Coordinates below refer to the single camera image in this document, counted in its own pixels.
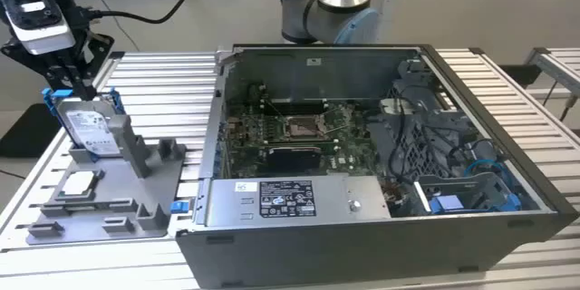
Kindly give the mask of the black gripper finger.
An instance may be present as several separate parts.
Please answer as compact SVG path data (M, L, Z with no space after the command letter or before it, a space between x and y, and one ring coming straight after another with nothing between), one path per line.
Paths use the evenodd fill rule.
M71 49L71 89L75 96L82 101L94 98L95 89L91 85L109 51L114 44L114 39L107 35L98 33L85 33L77 39Z
M73 61L67 50L33 55L21 43L9 41L1 46L1 53L41 75L51 90L71 89L69 68L73 67Z

